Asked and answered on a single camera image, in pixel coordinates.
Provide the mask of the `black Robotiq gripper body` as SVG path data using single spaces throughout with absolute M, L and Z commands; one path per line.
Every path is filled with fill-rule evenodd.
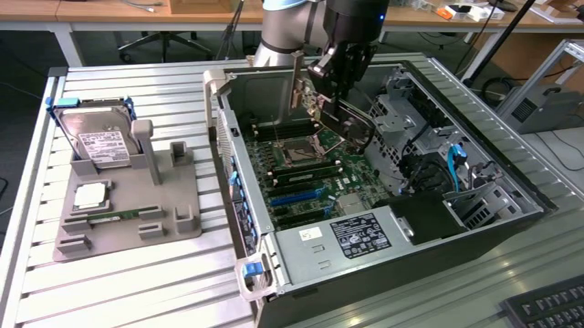
M 323 14 L 327 45 L 368 44 L 379 35 L 387 0 L 328 0 Z

